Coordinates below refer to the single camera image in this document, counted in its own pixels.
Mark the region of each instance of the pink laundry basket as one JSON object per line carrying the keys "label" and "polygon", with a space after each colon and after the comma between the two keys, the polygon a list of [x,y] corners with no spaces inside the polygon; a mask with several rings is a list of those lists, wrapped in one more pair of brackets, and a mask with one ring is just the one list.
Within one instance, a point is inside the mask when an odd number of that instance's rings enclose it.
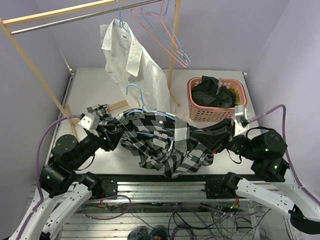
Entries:
{"label": "pink laundry basket", "polygon": [[[232,118],[235,108],[208,107],[196,104],[192,99],[192,89],[201,83],[201,77],[194,77],[188,81],[187,95],[189,101],[189,115],[194,121],[220,122],[223,119]],[[240,105],[247,105],[247,96],[244,86],[235,79],[221,79],[222,86],[227,89],[235,89],[239,95]]]}

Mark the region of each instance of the white shirt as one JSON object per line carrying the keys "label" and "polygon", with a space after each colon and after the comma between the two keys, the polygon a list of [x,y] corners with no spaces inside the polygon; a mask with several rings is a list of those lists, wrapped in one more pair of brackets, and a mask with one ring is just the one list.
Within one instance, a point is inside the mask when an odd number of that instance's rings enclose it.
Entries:
{"label": "white shirt", "polygon": [[170,92],[165,73],[138,42],[129,25],[114,19],[109,25],[100,25],[105,71],[119,85],[132,108],[141,108],[140,92],[129,83],[140,86],[144,102],[150,110],[170,111]]}

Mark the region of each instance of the wooden stick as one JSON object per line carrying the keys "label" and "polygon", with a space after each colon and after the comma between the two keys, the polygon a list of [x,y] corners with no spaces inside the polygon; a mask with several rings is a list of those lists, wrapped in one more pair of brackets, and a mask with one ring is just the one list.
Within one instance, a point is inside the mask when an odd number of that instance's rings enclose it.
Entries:
{"label": "wooden stick", "polygon": [[123,108],[123,107],[125,107],[125,106],[128,106],[128,105],[129,105],[129,104],[127,103],[126,100],[119,101],[119,102],[117,102],[117,103],[114,103],[114,104],[109,105],[108,111],[111,112],[111,111],[114,111],[114,110]]}
{"label": "wooden stick", "polygon": [[57,99],[54,92],[51,90],[50,86],[48,85],[48,83],[46,82],[46,80],[44,79],[44,77],[42,76],[40,71],[37,69],[36,65],[32,62],[31,58],[28,56],[28,54],[23,49],[23,47],[20,45],[18,40],[14,36],[11,35],[10,31],[6,28],[6,26],[4,25],[4,22],[2,21],[1,18],[0,18],[0,28],[2,29],[4,34],[7,36],[7,38],[10,40],[10,42],[15,47],[15,49],[18,51],[18,53],[23,58],[25,63],[29,66],[29,68],[31,69],[31,71],[33,72],[35,77],[39,80],[39,82],[42,84],[44,89],[48,92],[48,94],[50,95],[50,97],[52,98],[53,102],[58,107],[58,109],[61,111],[61,113],[65,116],[67,116],[68,115],[67,112],[62,107],[61,103]]}
{"label": "wooden stick", "polygon": [[[65,103],[64,106],[65,106],[66,113],[69,116],[71,116],[71,111],[70,111],[69,104]],[[69,123],[70,123],[70,126],[71,126],[71,130],[72,130],[73,136],[75,136],[76,140],[79,142],[78,134],[77,134],[77,131],[76,131],[76,127],[75,127],[74,123],[71,121],[71,119],[69,119]]]}
{"label": "wooden stick", "polygon": [[79,118],[72,118],[72,119],[70,119],[71,120],[71,122],[73,123],[73,125],[76,125],[76,124],[78,124],[81,120],[79,119]]}
{"label": "wooden stick", "polygon": [[[176,42],[177,38],[175,36],[178,36],[178,30],[179,30],[179,23],[180,23],[180,10],[181,10],[181,0],[175,0],[175,9],[174,9],[174,18],[173,18],[173,33],[172,38],[173,41],[171,43],[172,48],[172,54],[174,54],[176,50]],[[168,72],[168,87],[171,88],[172,83],[172,75],[175,67],[175,59],[173,56],[170,56],[170,65],[169,65],[169,72]]]}
{"label": "wooden stick", "polygon": [[128,105],[127,100],[122,100],[122,101],[118,101],[118,102],[116,102],[114,104],[110,104],[109,105],[109,109],[113,109],[113,108],[116,108],[118,106],[122,106],[124,104]]}
{"label": "wooden stick", "polygon": [[26,23],[31,23],[31,22],[36,22],[44,19],[49,19],[49,18],[54,18],[58,16],[63,16],[63,15],[68,15],[68,14],[74,14],[90,9],[95,9],[103,6],[108,6],[112,4],[117,4],[117,0],[100,0],[100,1],[94,1],[86,4],[81,4],[77,6],[71,6],[67,8],[62,8],[58,10],[53,10],[53,11],[47,11],[47,12],[42,12],[42,13],[37,13],[29,16],[22,16],[22,17],[17,17],[17,18],[12,18],[8,20],[4,20],[3,24],[6,27],[12,27],[16,25],[21,25],[21,24],[26,24]]}
{"label": "wooden stick", "polygon": [[179,101],[177,95],[175,94],[175,92],[171,88],[169,88],[169,91],[170,91],[171,97],[175,101],[176,105],[179,107],[180,106],[180,101]]}

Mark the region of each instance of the wooden rack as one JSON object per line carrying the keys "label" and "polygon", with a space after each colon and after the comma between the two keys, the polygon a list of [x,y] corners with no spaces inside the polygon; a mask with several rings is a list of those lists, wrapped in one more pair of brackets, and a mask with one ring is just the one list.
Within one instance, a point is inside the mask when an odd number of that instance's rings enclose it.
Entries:
{"label": "wooden rack", "polygon": [[[128,2],[129,0],[119,0],[119,1],[120,2]],[[144,1],[144,2],[140,2],[140,3],[124,6],[123,9],[134,8],[134,7],[137,7],[137,6],[142,6],[142,5],[155,3],[155,2],[160,2],[160,1],[161,0]],[[68,114],[68,112],[61,105],[60,101],[57,99],[56,95],[51,90],[50,86],[48,85],[48,83],[46,82],[45,78],[40,73],[40,71],[37,68],[37,66],[33,63],[33,61],[28,56],[28,54],[23,49],[23,47],[20,45],[18,40],[14,37],[14,34],[23,33],[23,32],[29,32],[29,31],[33,31],[33,30],[37,30],[37,29],[41,29],[41,28],[45,28],[45,27],[50,27],[50,26],[54,26],[54,25],[58,25],[58,24],[63,24],[63,23],[69,23],[69,22],[80,20],[80,19],[85,19],[85,18],[97,16],[97,15],[104,14],[104,13],[115,12],[115,11],[118,11],[119,8],[114,8],[112,10],[108,10],[108,11],[104,11],[104,12],[92,13],[92,14],[88,14],[88,15],[84,15],[84,16],[80,16],[80,17],[75,17],[75,18],[71,18],[71,19],[67,19],[67,20],[62,20],[62,21],[59,21],[59,22],[48,23],[48,24],[45,24],[45,25],[26,28],[26,29],[23,29],[23,30],[18,30],[18,31],[13,31],[13,32],[10,32],[9,27],[22,25],[22,24],[26,24],[26,23],[31,23],[31,22],[36,22],[36,21],[40,21],[40,20],[45,20],[45,19],[49,19],[49,18],[64,16],[64,15],[74,14],[74,13],[83,12],[83,11],[86,11],[86,10],[95,9],[95,8],[104,7],[104,6],[109,6],[109,5],[113,5],[113,4],[117,4],[117,0],[100,0],[100,1],[95,1],[95,2],[91,2],[91,3],[81,4],[81,5],[67,7],[67,8],[62,8],[62,9],[53,10],[53,11],[37,13],[37,14],[33,14],[33,15],[28,15],[28,16],[17,17],[17,18],[8,19],[8,20],[2,20],[0,18],[0,28],[2,29],[4,34],[7,36],[7,38],[11,41],[12,45],[15,47],[15,49],[21,55],[21,57],[23,58],[25,63],[29,66],[29,68],[31,69],[31,71],[33,72],[35,77],[38,79],[38,81],[43,85],[44,89],[48,92],[49,96],[52,98],[53,102],[59,108],[59,110],[61,111],[61,113],[64,116],[69,116],[70,114]],[[174,21],[173,21],[173,31],[174,32],[172,33],[172,36],[174,36],[174,34],[176,34],[176,35],[178,34],[179,19],[180,19],[180,8],[181,8],[181,0],[175,0],[175,11],[174,11]],[[170,89],[171,82],[172,82],[174,64],[175,64],[174,58],[171,56],[171,58],[170,58],[170,66],[169,66],[169,74],[168,74],[168,87],[169,87],[170,94],[171,94],[172,98],[174,99],[176,104],[179,106],[180,102],[179,102],[177,96]],[[117,102],[117,103],[114,103],[114,104],[110,105],[109,106],[109,110],[113,111],[113,110],[125,107],[127,105],[128,105],[128,103],[127,103],[126,100],[120,101],[120,102]]]}

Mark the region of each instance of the metal rod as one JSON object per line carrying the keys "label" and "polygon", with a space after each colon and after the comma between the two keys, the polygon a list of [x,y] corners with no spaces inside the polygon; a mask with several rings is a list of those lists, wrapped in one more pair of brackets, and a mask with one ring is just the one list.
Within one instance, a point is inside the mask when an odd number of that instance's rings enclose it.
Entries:
{"label": "metal rod", "polygon": [[[143,1],[143,2],[139,2],[139,3],[127,5],[127,6],[122,6],[121,10],[140,7],[140,6],[143,6],[143,5],[153,4],[153,3],[156,3],[156,2],[160,2],[160,1],[162,1],[162,0]],[[55,22],[51,22],[51,23],[47,23],[47,24],[43,24],[43,25],[39,25],[39,26],[33,26],[33,27],[29,27],[29,28],[25,28],[25,29],[21,29],[21,30],[17,30],[17,31],[12,31],[11,34],[12,35],[22,34],[22,33],[30,32],[30,31],[33,31],[33,30],[44,29],[44,28],[48,28],[48,27],[52,27],[52,26],[56,26],[56,25],[60,25],[60,24],[71,23],[71,22],[75,22],[75,21],[78,21],[78,20],[82,20],[82,19],[88,19],[88,18],[99,16],[99,15],[102,15],[102,14],[113,13],[113,12],[116,12],[118,10],[119,10],[119,8],[117,7],[117,8],[106,10],[106,11],[95,12],[95,13],[91,13],[91,14],[87,14],[87,15],[83,15],[83,16],[77,16],[77,17],[73,17],[73,18],[69,18],[69,19],[65,19],[65,20],[61,20],[61,21],[55,21]]]}

